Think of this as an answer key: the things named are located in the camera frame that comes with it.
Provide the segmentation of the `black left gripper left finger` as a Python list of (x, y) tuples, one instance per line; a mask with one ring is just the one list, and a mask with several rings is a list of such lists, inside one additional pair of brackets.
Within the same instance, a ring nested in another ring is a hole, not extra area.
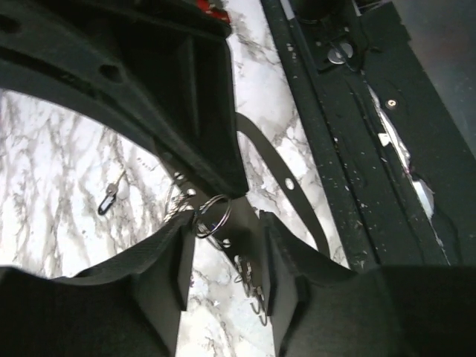
[(74, 277), (1, 269), (3, 356), (174, 356), (187, 308), (192, 213)]

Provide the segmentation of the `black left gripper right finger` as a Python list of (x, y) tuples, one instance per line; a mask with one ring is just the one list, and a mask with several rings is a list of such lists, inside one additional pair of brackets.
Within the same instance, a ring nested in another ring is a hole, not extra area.
[(475, 269), (349, 270), (261, 212), (263, 294), (279, 356), (473, 356)]

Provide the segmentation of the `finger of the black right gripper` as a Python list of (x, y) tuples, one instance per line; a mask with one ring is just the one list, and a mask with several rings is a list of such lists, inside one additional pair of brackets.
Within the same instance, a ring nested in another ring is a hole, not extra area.
[(244, 196), (230, 33), (198, 1), (3, 1), (1, 87), (105, 124), (210, 195)]

